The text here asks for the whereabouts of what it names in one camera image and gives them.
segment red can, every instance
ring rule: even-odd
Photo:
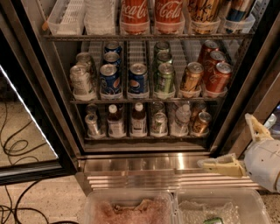
[[[180,22],[183,0],[156,0],[155,18],[160,23]]]
[[[204,44],[202,45],[202,47],[200,49],[198,62],[202,64],[205,56],[208,53],[210,53],[212,51],[219,51],[219,50],[220,50],[220,48],[219,48],[218,43],[215,42],[214,40],[208,39],[207,41],[204,42]]]
[[[202,64],[204,67],[204,75],[202,77],[204,84],[207,84],[209,77],[214,73],[215,66],[223,61],[226,61],[224,52],[213,51],[206,55]]]
[[[227,62],[218,63],[209,77],[206,90],[214,93],[224,91],[232,75],[232,67]]]
[[[126,24],[143,24],[148,22],[148,0],[122,0],[122,21]],[[140,34],[145,32],[137,26],[131,26],[126,32]]]

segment silver can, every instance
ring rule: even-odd
[[[94,91],[90,74],[83,65],[71,67],[70,79],[76,95],[88,95]]]
[[[167,132],[167,117],[164,113],[156,113],[151,119],[151,132],[163,134]]]
[[[99,136],[102,134],[101,120],[97,114],[88,114],[85,117],[89,134],[92,136]]]

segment metal shelf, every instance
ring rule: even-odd
[[[56,35],[53,36],[51,33],[43,35],[49,41],[108,41],[108,40],[187,40],[187,39],[252,39],[254,33],[239,33],[239,34],[201,34],[201,35],[189,35],[189,34],[177,34],[177,35]]]

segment beverage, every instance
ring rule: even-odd
[[[96,104],[90,103],[86,106],[86,113],[89,114],[96,114],[98,117],[100,117],[99,110]]]
[[[165,113],[165,104],[161,101],[154,101],[150,105],[150,112],[152,115],[155,115],[156,113]]]
[[[218,63],[213,70],[213,74],[208,79],[206,90],[214,93],[223,92],[231,75],[232,67],[228,63]]]
[[[197,134],[205,133],[211,120],[212,117],[209,113],[200,112],[192,125],[192,132]]]
[[[203,61],[204,75],[202,77],[205,85],[209,77],[213,74],[215,66],[223,61],[226,61],[226,55],[223,52],[213,51],[206,55]]]
[[[163,134],[167,132],[167,117],[164,113],[156,113],[151,118],[151,132]]]
[[[103,56],[103,64],[111,64],[119,67],[121,65],[121,58],[117,52],[106,52]]]
[[[158,67],[155,91],[169,94],[174,84],[175,69],[172,64],[163,63]]]
[[[200,84],[200,80],[204,74],[203,66],[198,62],[189,63],[184,71],[180,89],[182,91],[192,92],[197,89]]]
[[[200,23],[214,22],[222,2],[222,0],[197,0],[192,20]]]
[[[142,135],[147,132],[146,130],[146,111],[141,102],[137,102],[132,109],[131,114],[131,134]]]
[[[256,0],[233,0],[231,3],[231,8],[227,14],[227,20],[233,22],[240,22],[245,20]],[[226,29],[227,33],[232,33],[232,30]]]
[[[183,104],[175,112],[175,132],[186,133],[188,131],[188,123],[190,122],[191,108],[188,103]]]
[[[193,123],[200,112],[207,111],[207,104],[204,101],[196,101],[193,104],[191,111],[192,115],[190,121]]]
[[[163,63],[173,63],[172,54],[169,52],[160,52],[157,54],[157,60],[156,60],[156,69],[158,69],[159,65]]]
[[[88,114],[85,117],[85,122],[88,127],[88,132],[92,136],[98,136],[102,134],[102,125],[100,117],[97,114]]]
[[[159,23],[176,24],[180,22],[183,0],[156,0],[154,15]],[[161,33],[173,33],[176,30],[159,30]]]
[[[130,24],[126,28],[129,34],[141,34],[145,29],[137,25],[149,21],[148,1],[147,0],[122,0],[121,20],[125,24]]]
[[[104,46],[104,53],[114,52],[121,56],[122,47],[120,46],[120,43],[117,41],[109,41],[106,42]]]
[[[211,39],[206,40],[200,49],[198,62],[202,64],[205,56],[208,53],[219,50],[220,48],[217,42]]]
[[[108,133],[112,136],[122,136],[124,133],[123,115],[115,104],[108,106]]]
[[[115,65],[107,64],[100,68],[101,92],[116,95],[122,92],[122,81]]]
[[[70,79],[76,95],[88,95],[93,93],[94,86],[85,66],[76,65],[71,67]]]
[[[143,94],[148,91],[147,66],[135,63],[129,69],[129,92],[132,94]]]
[[[168,41],[160,40],[154,45],[154,59],[159,53],[170,53],[171,47]]]

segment brown bottle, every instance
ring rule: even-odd
[[[108,133],[114,136],[120,136],[124,133],[124,122],[122,112],[120,112],[115,104],[108,107]]]
[[[136,135],[146,133],[146,112],[141,102],[137,102],[132,109],[130,131],[132,134]]]

